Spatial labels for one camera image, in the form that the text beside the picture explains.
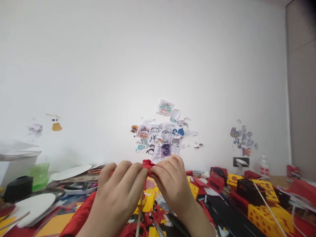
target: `black container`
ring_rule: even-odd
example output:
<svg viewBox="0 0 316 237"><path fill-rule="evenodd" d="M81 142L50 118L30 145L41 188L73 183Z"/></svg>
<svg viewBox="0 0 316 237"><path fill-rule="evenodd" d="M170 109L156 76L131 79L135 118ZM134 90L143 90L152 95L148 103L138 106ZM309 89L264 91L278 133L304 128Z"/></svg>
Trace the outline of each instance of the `black container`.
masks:
<svg viewBox="0 0 316 237"><path fill-rule="evenodd" d="M22 176L8 184L4 202L18 202L32 193L33 177Z"/></svg>

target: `plastic container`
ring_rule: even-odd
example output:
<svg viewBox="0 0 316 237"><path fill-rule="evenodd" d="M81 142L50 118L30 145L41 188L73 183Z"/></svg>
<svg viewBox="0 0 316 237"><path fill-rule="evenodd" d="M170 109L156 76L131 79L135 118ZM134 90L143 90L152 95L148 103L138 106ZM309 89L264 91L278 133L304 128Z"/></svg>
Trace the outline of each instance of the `plastic container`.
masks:
<svg viewBox="0 0 316 237"><path fill-rule="evenodd" d="M37 164L31 169L31 176L34 177L33 189L32 189L33 192L45 187L45 185L47 184L48 168L49 168L49 163L47 162L47 163Z"/></svg>
<svg viewBox="0 0 316 237"><path fill-rule="evenodd" d="M270 177L270 165L267 161L266 156L261 156L259 160L259 164L260 164L260 174L262 174L263 176Z"/></svg>

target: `wall outlet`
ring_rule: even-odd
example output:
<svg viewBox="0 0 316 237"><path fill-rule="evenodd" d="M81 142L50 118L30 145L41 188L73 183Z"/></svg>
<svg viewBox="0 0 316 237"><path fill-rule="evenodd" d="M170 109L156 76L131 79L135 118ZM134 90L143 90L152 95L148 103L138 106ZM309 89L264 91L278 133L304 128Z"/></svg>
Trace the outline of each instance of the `wall outlet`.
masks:
<svg viewBox="0 0 316 237"><path fill-rule="evenodd" d="M243 161L246 161L249 165L249 157L233 157L233 167L238 167L237 165L237 159L241 159Z"/></svg>

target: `paper scrap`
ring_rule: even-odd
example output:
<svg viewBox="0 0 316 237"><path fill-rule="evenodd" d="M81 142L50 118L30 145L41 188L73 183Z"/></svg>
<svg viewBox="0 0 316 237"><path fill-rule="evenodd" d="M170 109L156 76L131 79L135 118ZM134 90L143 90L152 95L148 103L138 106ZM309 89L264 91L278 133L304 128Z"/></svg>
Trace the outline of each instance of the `paper scrap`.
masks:
<svg viewBox="0 0 316 237"><path fill-rule="evenodd" d="M159 105L157 107L157 113L162 114L164 116L169 116L172 109L173 109L173 106L174 106L174 104L172 104L164 99L161 99L159 102Z"/></svg>
<svg viewBox="0 0 316 237"><path fill-rule="evenodd" d="M173 123L177 123L179 116L180 116L180 110L178 109L172 110L170 113L170 121Z"/></svg>

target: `paper plate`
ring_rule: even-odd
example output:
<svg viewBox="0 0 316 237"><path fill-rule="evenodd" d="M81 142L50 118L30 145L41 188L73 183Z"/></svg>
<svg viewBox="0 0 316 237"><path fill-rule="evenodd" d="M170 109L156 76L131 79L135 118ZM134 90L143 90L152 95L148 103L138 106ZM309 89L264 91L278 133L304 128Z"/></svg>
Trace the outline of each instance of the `paper plate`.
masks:
<svg viewBox="0 0 316 237"><path fill-rule="evenodd" d="M60 173L55 173L50 177L50 179L53 181L59 181L63 179L72 178L74 176L82 174L83 172L86 172L91 167L92 165L77 166L77 167L62 171Z"/></svg>
<svg viewBox="0 0 316 237"><path fill-rule="evenodd" d="M16 217L16 219L30 212L17 224L17 227L23 228L33 222L36 218L42 215L48 208L52 206L56 199L55 194L47 193L33 196L15 204L15 210L10 214L9 218Z"/></svg>

